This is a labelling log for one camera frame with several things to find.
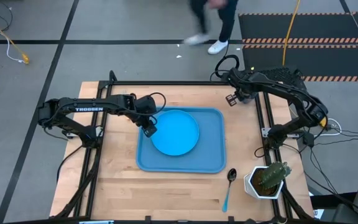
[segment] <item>spoon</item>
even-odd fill
[[[236,169],[232,168],[231,170],[229,170],[229,172],[227,173],[227,179],[229,181],[229,187],[227,188],[226,198],[224,199],[222,212],[227,212],[227,203],[229,201],[230,185],[231,185],[231,182],[233,182],[236,179],[236,177],[237,177]]]

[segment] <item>black pants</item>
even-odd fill
[[[222,31],[219,36],[219,41],[225,42],[229,40],[234,26],[234,16],[236,15],[236,7],[238,0],[227,0],[224,8],[218,9],[219,18],[223,22]],[[207,0],[190,0],[191,10],[198,18],[200,31],[204,34],[208,32],[205,21],[204,5]]]

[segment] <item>spoon handle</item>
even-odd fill
[[[227,188],[226,198],[224,199],[224,204],[223,204],[223,207],[222,207],[222,212],[227,212],[227,203],[228,203],[228,201],[229,201],[229,193],[230,193],[230,185],[229,185],[229,187]]]

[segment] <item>white pot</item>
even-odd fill
[[[252,184],[251,184],[251,177],[252,177],[252,175],[254,174],[255,170],[260,169],[260,168],[266,169],[267,166],[255,166],[255,167],[254,167],[254,170],[253,170],[251,173],[249,173],[249,174],[247,174],[247,175],[244,176],[244,190],[245,190],[249,195],[251,195],[251,196],[253,196],[254,198],[257,198],[257,199],[278,199],[278,196],[280,195],[280,192],[281,192],[281,188],[283,187],[283,184],[284,184],[283,181],[281,181],[281,183],[280,183],[280,185],[278,186],[278,189],[277,189],[277,191],[276,191],[276,194],[273,195],[273,196],[260,196],[260,195],[256,192],[256,190],[254,189],[254,186],[252,186]]]

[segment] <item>plant pot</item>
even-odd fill
[[[260,169],[266,169],[267,166],[255,166],[254,170],[244,176],[244,190],[247,192],[247,194],[253,196],[257,199],[278,199],[278,196],[280,195],[281,188],[283,187],[284,182],[281,181],[279,185],[276,186],[275,191],[266,196],[266,195],[259,195],[254,186],[252,185],[252,176],[254,175],[255,171]]]

